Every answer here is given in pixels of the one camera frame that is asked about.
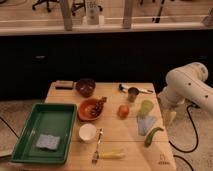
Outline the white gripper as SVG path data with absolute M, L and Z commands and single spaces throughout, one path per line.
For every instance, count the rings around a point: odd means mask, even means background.
M 175 99 L 167 93 L 161 92 L 157 95 L 160 104 L 164 110 L 173 110 L 177 106 Z M 167 111 L 163 115 L 163 121 L 165 126 L 169 126 L 176 117 L 175 111 Z

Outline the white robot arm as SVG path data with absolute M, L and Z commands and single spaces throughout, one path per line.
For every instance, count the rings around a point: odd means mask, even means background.
M 193 62 L 167 73 L 166 86 L 157 95 L 165 126 L 172 123 L 176 117 L 175 108 L 186 99 L 213 114 L 213 88 L 205 83 L 207 78 L 208 69 L 200 62 Z

